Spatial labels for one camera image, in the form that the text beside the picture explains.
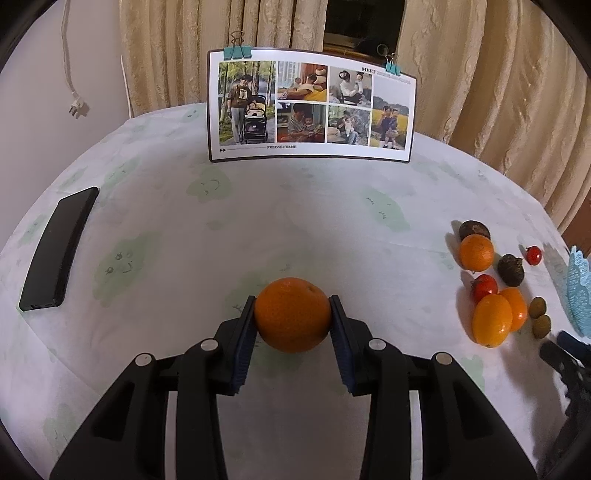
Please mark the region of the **small red cherry tomato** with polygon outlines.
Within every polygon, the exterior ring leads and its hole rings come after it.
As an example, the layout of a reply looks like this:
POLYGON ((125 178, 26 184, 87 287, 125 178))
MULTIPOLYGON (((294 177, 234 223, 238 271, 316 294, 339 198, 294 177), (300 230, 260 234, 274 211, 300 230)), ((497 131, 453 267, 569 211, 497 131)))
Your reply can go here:
POLYGON ((526 249, 525 259, 531 266, 537 266, 543 259, 543 252, 538 246, 530 246, 526 249))

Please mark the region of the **yellow-orange oval fruit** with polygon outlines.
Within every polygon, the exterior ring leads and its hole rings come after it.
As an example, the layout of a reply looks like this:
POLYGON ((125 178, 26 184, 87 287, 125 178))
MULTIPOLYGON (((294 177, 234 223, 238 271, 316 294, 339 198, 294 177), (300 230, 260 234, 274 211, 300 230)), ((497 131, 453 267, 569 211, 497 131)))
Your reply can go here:
POLYGON ((496 348, 511 331, 513 312, 508 300, 500 294, 485 296, 475 307, 472 333, 477 344, 496 348))

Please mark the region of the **dark passion fruit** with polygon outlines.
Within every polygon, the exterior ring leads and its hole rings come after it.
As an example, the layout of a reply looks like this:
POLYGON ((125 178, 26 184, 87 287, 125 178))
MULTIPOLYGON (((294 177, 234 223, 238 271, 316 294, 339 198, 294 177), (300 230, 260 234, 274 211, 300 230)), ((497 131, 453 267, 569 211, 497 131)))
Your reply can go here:
POLYGON ((491 233, 488 227, 476 220, 468 220, 460 225, 459 236, 461 241, 471 235, 480 235, 487 239, 491 239, 491 233))
POLYGON ((497 272, 508 287, 519 287, 525 278, 523 259, 505 254, 497 263, 497 272))

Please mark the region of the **small orange mandarin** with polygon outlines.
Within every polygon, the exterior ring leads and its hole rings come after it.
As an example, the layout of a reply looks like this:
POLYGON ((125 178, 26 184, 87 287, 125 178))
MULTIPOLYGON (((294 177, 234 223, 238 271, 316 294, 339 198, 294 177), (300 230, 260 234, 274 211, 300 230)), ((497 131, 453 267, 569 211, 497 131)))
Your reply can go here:
POLYGON ((462 267, 474 272, 484 272, 493 265, 495 249, 485 236, 473 234, 462 240, 459 259, 462 267))

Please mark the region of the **beige curtain right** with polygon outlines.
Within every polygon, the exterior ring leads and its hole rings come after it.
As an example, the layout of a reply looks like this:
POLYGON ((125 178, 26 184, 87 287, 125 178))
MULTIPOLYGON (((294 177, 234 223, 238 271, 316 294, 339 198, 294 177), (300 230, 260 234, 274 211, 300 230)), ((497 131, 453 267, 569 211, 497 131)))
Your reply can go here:
POLYGON ((415 129, 517 183, 560 232, 590 191, 590 80, 531 1, 408 1, 398 62, 415 129))

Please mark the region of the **beige curtain left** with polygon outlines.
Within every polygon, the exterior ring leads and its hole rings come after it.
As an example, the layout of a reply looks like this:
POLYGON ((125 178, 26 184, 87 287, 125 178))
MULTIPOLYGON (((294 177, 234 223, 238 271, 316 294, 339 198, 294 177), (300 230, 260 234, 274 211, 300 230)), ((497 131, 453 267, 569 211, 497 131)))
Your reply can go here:
POLYGON ((207 98, 208 53, 242 32, 252 47, 319 51, 327 0, 136 0, 119 3, 133 117, 207 98))

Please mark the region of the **white patterned tablecloth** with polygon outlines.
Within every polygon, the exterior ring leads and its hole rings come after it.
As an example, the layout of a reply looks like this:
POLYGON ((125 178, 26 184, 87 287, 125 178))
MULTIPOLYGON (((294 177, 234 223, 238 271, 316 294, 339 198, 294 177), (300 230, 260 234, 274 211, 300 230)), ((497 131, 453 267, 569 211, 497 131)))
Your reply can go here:
POLYGON ((70 164, 1 253, 1 419, 47 476, 139 353, 184 352, 273 280, 298 277, 401 351, 450 353, 541 467, 564 424, 564 388, 529 327, 498 348, 470 337, 471 275, 457 228, 477 220, 498 254, 538 246, 522 293, 570 326, 568 254, 540 203, 488 165, 416 135, 408 163, 209 161, 204 105, 126 122, 70 164), (33 255, 58 202, 90 187, 90 211, 58 307, 21 311, 33 255))

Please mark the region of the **right teal binder clip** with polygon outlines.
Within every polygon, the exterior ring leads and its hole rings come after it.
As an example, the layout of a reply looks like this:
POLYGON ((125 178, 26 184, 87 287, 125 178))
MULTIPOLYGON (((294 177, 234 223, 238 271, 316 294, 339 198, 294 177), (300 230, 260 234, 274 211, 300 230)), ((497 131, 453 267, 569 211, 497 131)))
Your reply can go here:
POLYGON ((397 64, 397 55, 394 53, 387 53, 385 55, 386 63, 385 63, 385 70, 387 73, 401 76, 402 71, 401 67, 397 64))

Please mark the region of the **left teal binder clip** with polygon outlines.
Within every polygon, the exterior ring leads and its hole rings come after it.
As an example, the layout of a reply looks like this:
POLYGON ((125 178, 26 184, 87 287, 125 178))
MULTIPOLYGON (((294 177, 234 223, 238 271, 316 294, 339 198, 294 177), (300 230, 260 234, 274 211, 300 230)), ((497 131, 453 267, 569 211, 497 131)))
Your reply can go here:
POLYGON ((235 30, 230 33, 230 44, 223 48, 224 61, 244 60, 252 58, 252 47, 243 42, 245 33, 235 30))

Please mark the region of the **black smartphone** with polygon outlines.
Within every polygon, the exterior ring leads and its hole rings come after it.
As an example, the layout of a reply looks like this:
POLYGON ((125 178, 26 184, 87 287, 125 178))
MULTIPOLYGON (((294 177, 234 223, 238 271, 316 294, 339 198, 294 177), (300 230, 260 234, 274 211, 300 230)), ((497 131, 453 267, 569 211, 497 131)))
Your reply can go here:
POLYGON ((99 188, 62 198, 50 217, 33 255, 19 301, 21 311, 60 306, 70 269, 99 188))

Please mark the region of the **small brown longan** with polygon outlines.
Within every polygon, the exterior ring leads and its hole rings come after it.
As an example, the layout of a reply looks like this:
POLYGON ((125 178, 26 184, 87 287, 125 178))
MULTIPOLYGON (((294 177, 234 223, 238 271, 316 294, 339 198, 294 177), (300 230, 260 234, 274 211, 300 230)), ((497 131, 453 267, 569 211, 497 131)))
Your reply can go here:
POLYGON ((537 319, 547 313, 547 303, 542 297, 535 297, 529 305, 529 316, 532 319, 537 319))
POLYGON ((551 318, 546 314, 543 314, 532 321, 532 333, 536 339, 541 340, 545 338, 550 333, 551 328, 551 318))

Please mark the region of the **beige curtain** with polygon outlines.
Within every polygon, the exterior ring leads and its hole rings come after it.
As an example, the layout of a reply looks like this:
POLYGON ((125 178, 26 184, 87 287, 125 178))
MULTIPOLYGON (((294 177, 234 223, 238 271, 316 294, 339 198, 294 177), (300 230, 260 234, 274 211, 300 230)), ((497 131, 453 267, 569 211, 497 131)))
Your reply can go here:
POLYGON ((208 53, 242 32, 252 47, 319 51, 327 0, 136 0, 119 3, 133 117, 207 98, 208 53))
POLYGON ((517 183, 560 232, 590 191, 590 80, 531 1, 408 1, 398 62, 415 129, 517 183))

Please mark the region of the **teal binder clip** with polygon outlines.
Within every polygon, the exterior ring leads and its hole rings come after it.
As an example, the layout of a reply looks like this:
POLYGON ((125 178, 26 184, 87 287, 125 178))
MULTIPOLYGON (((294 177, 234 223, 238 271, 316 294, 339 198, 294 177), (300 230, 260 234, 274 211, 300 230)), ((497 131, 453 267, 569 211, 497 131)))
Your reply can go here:
POLYGON ((223 48, 224 61, 244 60, 252 58, 252 47, 243 42, 245 33, 235 30, 230 33, 230 44, 223 48))
POLYGON ((402 71, 401 67, 397 64, 397 55, 394 53, 387 53, 385 55, 386 63, 385 63, 385 70, 387 73, 401 76, 402 71))

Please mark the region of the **photo collage board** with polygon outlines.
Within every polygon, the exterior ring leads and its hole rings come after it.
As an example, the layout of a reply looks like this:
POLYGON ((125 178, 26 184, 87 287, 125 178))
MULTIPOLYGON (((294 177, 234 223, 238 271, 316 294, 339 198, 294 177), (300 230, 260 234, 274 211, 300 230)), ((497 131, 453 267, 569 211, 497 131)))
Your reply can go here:
POLYGON ((207 136, 213 162, 276 157, 411 159, 417 80, 360 60, 252 48, 208 54, 207 136))

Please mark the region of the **large orange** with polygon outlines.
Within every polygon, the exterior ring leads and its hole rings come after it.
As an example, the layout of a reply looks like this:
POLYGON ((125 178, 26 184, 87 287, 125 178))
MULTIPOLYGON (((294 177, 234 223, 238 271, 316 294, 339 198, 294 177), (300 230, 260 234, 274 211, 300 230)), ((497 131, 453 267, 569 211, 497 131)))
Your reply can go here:
POLYGON ((287 277, 271 282, 254 303, 260 337, 283 353, 304 353, 329 333, 331 306, 324 292, 307 280, 287 277))

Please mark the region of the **light blue plastic basket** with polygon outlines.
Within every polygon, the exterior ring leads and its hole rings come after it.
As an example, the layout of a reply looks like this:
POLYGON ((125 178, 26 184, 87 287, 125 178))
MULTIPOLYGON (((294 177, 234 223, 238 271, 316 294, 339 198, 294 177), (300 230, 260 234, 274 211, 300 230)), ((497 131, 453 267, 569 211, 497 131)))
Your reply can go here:
POLYGON ((591 275, 590 264, 576 246, 570 250, 567 269, 567 299, 575 329, 583 336, 591 336, 591 275))

